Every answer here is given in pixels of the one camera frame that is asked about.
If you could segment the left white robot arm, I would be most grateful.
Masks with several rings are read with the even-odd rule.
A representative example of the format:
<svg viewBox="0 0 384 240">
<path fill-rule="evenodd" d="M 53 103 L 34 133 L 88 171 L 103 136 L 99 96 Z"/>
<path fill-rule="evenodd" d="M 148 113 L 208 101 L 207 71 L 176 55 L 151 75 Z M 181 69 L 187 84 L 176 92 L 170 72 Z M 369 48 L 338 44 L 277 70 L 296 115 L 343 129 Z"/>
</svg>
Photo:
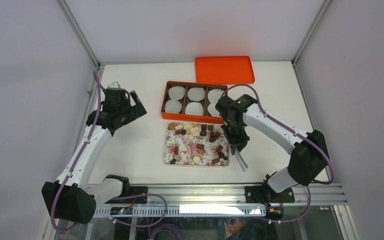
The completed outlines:
<svg viewBox="0 0 384 240">
<path fill-rule="evenodd" d="M 97 161 L 115 132 L 144 116 L 147 111 L 133 90 L 109 87 L 104 99 L 86 120 L 85 132 L 68 165 L 53 182 L 45 182 L 41 193 L 52 219 L 87 224 L 96 208 L 114 199 L 125 203 L 131 196 L 128 177 L 110 174 L 89 187 Z"/>
</svg>

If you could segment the brown rectangular chocolate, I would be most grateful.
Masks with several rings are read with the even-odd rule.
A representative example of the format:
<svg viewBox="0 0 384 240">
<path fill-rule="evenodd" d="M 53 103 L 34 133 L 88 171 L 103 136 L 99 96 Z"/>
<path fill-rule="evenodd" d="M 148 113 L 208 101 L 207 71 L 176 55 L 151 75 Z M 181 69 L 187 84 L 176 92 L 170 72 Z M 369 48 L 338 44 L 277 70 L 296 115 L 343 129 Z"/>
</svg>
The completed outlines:
<svg viewBox="0 0 384 240">
<path fill-rule="evenodd" d="M 196 147 L 197 150 L 203 150 L 205 148 L 205 145 L 197 143 L 195 147 Z"/>
</svg>

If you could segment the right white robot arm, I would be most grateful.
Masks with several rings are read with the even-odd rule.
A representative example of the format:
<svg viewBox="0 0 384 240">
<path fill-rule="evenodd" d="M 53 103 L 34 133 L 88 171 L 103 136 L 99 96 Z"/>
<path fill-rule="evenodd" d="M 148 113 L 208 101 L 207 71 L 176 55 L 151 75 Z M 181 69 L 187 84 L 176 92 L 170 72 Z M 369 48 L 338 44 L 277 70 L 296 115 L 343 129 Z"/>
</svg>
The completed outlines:
<svg viewBox="0 0 384 240">
<path fill-rule="evenodd" d="M 233 100 L 224 95 L 217 101 L 215 108 L 223 118 L 222 129 L 231 154 L 244 170 L 248 166 L 241 151 L 250 140 L 246 127 L 260 131 L 290 156 L 287 166 L 266 175 L 260 189 L 251 194 L 257 202 L 268 205 L 276 202 L 282 192 L 291 187 L 308 186 L 329 165 L 326 140 L 320 131 L 307 132 L 287 124 L 269 114 L 252 96 L 244 94 Z"/>
</svg>

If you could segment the dark square chocolate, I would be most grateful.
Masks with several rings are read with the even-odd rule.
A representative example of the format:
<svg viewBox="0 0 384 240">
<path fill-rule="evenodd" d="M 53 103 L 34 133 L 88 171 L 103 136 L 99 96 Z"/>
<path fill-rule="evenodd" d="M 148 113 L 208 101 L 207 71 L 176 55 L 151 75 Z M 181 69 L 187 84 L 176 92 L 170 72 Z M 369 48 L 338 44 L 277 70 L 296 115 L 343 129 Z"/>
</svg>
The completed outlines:
<svg viewBox="0 0 384 240">
<path fill-rule="evenodd" d="M 202 131 L 206 131 L 206 130 L 207 130 L 207 127 L 208 127 L 208 126 L 207 126 L 206 124 L 202 124 L 202 125 L 201 125 L 201 130 L 202 130 Z"/>
</svg>

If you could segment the dark round chocolate piece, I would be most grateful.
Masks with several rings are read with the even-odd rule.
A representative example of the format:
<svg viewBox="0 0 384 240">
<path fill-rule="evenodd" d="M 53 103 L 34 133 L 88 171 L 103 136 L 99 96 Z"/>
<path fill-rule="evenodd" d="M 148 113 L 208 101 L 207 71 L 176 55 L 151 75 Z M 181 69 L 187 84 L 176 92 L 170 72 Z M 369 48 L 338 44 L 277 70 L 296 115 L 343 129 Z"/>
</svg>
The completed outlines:
<svg viewBox="0 0 384 240">
<path fill-rule="evenodd" d="M 205 137 L 207 135 L 207 132 L 205 130 L 202 130 L 199 135 L 201 137 Z"/>
</svg>

